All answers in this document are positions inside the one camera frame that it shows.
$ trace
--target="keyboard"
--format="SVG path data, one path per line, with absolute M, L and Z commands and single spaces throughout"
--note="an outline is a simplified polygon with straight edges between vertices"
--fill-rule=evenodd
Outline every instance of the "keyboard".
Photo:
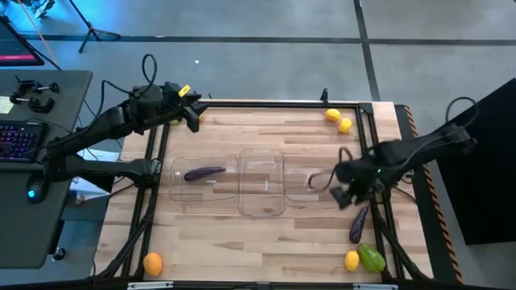
M 43 122 L 0 121 L 0 162 L 33 163 L 47 129 Z

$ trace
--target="gray floor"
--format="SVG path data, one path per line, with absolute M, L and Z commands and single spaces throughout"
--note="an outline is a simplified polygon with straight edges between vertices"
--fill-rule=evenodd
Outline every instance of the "gray floor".
M 360 36 L 352 0 L 76 0 L 99 29 L 146 36 Z M 516 40 L 513 0 L 362 0 L 369 38 Z M 16 5 L 6 13 L 23 33 L 34 28 Z M 66 1 L 57 1 L 49 18 L 37 20 L 47 35 L 81 35 L 84 24 Z M 40 41 L 32 42 L 46 52 Z M 100 80 L 130 88 L 143 84 L 140 60 L 153 53 L 159 81 L 188 83 L 215 98 L 317 99 L 322 89 L 332 100 L 372 99 L 360 44 L 315 43 L 49 43 L 66 69 L 88 69 L 94 80 L 87 100 L 97 107 Z M 407 104 L 419 132 L 444 121 L 448 102 L 459 96 L 480 99 L 516 76 L 516 46 L 372 45 L 372 64 L 382 101 Z M 124 96 L 109 90 L 105 107 Z M 467 104 L 457 104 L 460 112 Z M 84 123 L 91 120 L 81 112 Z M 116 143 L 98 145 L 118 150 Z M 516 243 L 465 246 L 453 209 L 432 165 L 439 201 L 466 284 L 516 288 Z M 48 262 L 38 271 L 0 271 L 0 280 L 22 283 L 87 276 L 95 234 L 69 225 L 61 242 L 77 246 L 66 261 Z

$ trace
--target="yellow lemon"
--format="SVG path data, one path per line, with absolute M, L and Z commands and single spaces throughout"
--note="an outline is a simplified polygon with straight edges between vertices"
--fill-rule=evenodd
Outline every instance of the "yellow lemon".
M 344 266 L 348 271 L 355 271 L 360 263 L 360 257 L 356 251 L 349 251 L 344 258 Z
M 329 109 L 324 114 L 326 118 L 332 122 L 339 121 L 340 119 L 340 112 L 336 109 Z
M 159 276 L 163 270 L 161 257 L 157 253 L 148 253 L 144 258 L 144 269 L 150 276 Z
M 347 133 L 349 131 L 349 128 L 351 128 L 351 127 L 352 127 L 352 120 L 350 120 L 348 118 L 344 118 L 344 119 L 342 119 L 342 121 L 340 121 L 339 132 Z

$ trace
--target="transparent bin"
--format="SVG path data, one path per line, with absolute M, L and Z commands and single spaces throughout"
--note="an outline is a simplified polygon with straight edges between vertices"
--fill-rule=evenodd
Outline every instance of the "transparent bin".
M 194 169 L 221 167 L 224 172 L 186 181 L 185 174 Z M 170 170 L 169 196 L 174 201 L 221 201 L 239 193 L 239 161 L 234 155 L 221 158 L 173 160 Z
M 277 149 L 240 152 L 238 209 L 242 215 L 271 217 L 285 211 L 283 153 Z
M 336 176 L 328 188 L 320 189 L 328 184 L 331 172 L 338 162 L 338 158 L 287 157 L 284 166 L 286 197 L 291 201 L 333 201 L 330 189 L 339 185 Z M 308 179 L 312 174 L 316 174 L 311 181 L 315 192 L 308 189 Z

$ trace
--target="eggplant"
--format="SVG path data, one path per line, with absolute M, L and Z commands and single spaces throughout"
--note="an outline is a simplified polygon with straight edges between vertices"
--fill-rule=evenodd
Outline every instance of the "eggplant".
M 185 173 L 184 177 L 185 181 L 196 181 L 200 180 L 203 177 L 218 173 L 218 172 L 225 172 L 226 169 L 219 166 L 213 166 L 213 167 L 205 167 L 205 168 L 197 168 L 188 171 Z
M 360 238 L 362 238 L 362 230 L 364 229 L 365 216 L 368 214 L 369 206 L 365 206 L 360 209 L 360 212 L 355 217 L 355 221 L 353 221 L 352 228 L 349 231 L 349 240 L 352 243 L 359 243 Z

